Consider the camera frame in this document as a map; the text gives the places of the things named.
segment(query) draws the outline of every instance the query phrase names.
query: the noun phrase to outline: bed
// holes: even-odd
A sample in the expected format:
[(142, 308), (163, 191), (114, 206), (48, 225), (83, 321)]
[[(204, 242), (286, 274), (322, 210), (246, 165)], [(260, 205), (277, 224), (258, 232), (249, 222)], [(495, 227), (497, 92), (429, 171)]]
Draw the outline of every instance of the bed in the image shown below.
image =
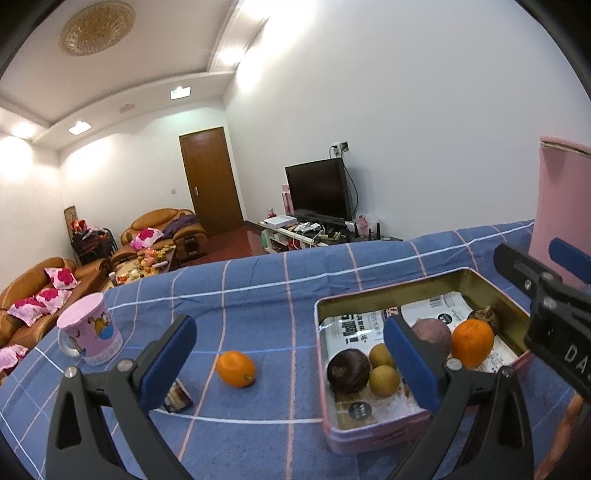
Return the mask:
[[(319, 406), (313, 309), (316, 300), (400, 281), (474, 268), (521, 306), (528, 299), (496, 273), (500, 242), (527, 250), (533, 222), (434, 233), (408, 242), (364, 242), (183, 268), (107, 292), (124, 347), (103, 371), (134, 358), (176, 314), (197, 319), (198, 339), (179, 378), (194, 400), (185, 414), (150, 416), (195, 478), (383, 480), (407, 444), (338, 456), (326, 444)], [(33, 477), (45, 473), (45, 449), (57, 386), (76, 363), (58, 348), (54, 329), (0, 387), (0, 430)], [(216, 355), (246, 352), (257, 382), (237, 390), (215, 373)], [(521, 378), (533, 430), (535, 461), (543, 458), (572, 390), (541, 361)], [(109, 409), (106, 417), (129, 471), (144, 478)], [(464, 422), (457, 442), (466, 438)], [(443, 475), (453, 465), (446, 458)]]

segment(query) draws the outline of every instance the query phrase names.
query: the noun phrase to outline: red floor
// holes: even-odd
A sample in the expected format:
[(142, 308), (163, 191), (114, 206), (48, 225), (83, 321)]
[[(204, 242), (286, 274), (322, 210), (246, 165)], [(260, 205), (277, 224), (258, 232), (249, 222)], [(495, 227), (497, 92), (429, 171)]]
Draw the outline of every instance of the red floor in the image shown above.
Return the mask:
[(206, 251), (207, 255), (205, 257), (184, 263), (183, 266), (265, 255), (265, 250), (261, 244), (261, 234), (258, 230), (249, 226), (243, 226), (238, 230), (211, 237)]

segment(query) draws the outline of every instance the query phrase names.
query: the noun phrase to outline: screw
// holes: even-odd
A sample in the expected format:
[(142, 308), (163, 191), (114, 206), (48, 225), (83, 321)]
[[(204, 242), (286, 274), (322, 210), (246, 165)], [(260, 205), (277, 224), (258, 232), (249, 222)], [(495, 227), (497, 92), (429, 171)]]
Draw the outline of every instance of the screw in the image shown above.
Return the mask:
[(73, 378), (78, 373), (78, 369), (76, 367), (68, 367), (64, 370), (64, 377), (66, 378)]
[(544, 308), (552, 311), (556, 310), (556, 307), (558, 306), (556, 301), (550, 297), (544, 297), (544, 300), (542, 300), (542, 305)]
[(513, 369), (510, 367), (501, 367), (501, 375), (505, 378), (511, 378), (513, 375)]
[(454, 372), (457, 372), (458, 370), (462, 369), (462, 362), (460, 360), (458, 360), (457, 358), (450, 358), (447, 362), (446, 365), (448, 367), (449, 370), (453, 370)]
[(123, 360), (120, 360), (119, 363), (117, 363), (117, 370), (119, 370), (120, 372), (128, 372), (133, 367), (134, 362), (129, 358), (124, 358)]

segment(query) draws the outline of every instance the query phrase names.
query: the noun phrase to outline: cartoon mug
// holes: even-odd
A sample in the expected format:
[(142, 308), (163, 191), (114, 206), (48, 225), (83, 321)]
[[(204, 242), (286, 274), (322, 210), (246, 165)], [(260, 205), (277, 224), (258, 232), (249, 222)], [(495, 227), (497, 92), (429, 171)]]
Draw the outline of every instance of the cartoon mug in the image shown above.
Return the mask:
[[(57, 320), (57, 343), (62, 352), (81, 356), (89, 365), (111, 360), (121, 350), (123, 338), (113, 324), (102, 293), (92, 293), (70, 305)], [(69, 338), (72, 347), (66, 344)]]

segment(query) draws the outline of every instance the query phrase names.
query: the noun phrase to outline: television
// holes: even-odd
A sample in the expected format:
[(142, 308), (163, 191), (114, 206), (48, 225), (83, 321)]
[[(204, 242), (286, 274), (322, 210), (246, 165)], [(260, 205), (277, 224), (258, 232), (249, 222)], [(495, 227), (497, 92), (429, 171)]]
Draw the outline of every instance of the television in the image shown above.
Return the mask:
[(298, 220), (344, 225), (351, 203), (342, 158), (330, 158), (285, 168), (294, 215)]

